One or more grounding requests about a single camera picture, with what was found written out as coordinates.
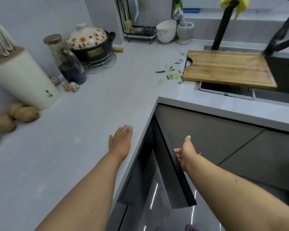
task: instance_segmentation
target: kitchen counter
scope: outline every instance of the kitchen counter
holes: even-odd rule
[[[178,84],[179,79],[167,80],[167,73],[155,73],[165,64],[183,67],[174,63],[204,44],[125,43],[112,68],[89,74],[77,93],[61,90],[40,119],[5,135],[0,142],[0,230],[34,230],[105,155],[109,135],[131,124],[131,150],[117,174],[116,201],[157,103],[289,131],[289,104],[202,92],[195,82]],[[247,45],[259,48],[242,47]]]

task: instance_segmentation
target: rolling pin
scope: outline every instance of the rolling pin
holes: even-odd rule
[[[112,47],[112,51],[116,52],[116,53],[123,53],[123,48],[120,47]]]

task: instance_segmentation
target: soy sauce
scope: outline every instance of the soy sauce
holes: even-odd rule
[[[75,82],[81,85],[87,80],[87,76],[85,72],[82,72],[82,68],[72,61],[67,61],[61,64],[59,70],[68,82]]]

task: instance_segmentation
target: person's left hand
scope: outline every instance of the person's left hand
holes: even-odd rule
[[[125,160],[129,153],[132,135],[133,127],[125,125],[124,127],[119,127],[115,136],[109,136],[109,152],[116,154],[119,157],[120,163]]]

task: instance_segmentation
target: cutting board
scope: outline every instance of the cutting board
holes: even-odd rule
[[[277,87],[260,53],[189,50],[183,79],[257,88]]]

